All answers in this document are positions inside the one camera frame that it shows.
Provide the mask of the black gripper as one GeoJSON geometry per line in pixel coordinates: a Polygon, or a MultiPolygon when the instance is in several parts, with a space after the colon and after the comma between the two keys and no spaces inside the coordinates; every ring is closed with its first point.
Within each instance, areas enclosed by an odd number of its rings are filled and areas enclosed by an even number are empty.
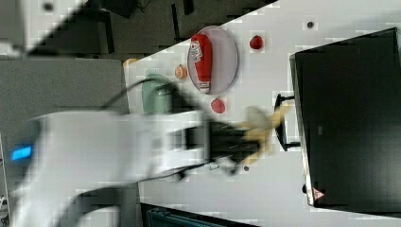
{"type": "Polygon", "coordinates": [[[260,146],[256,141],[246,141],[245,133],[245,130],[227,123],[208,121],[205,161],[211,163],[220,158],[228,158],[238,165],[250,155],[255,154],[260,146]]]}

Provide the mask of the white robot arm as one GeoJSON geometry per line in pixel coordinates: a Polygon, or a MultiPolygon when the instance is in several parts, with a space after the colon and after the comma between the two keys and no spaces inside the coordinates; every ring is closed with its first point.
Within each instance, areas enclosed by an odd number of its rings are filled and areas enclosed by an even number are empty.
{"type": "Polygon", "coordinates": [[[31,118],[4,147],[9,227],[78,227],[105,192],[256,153],[245,131],[203,111],[61,112],[31,118]]]}

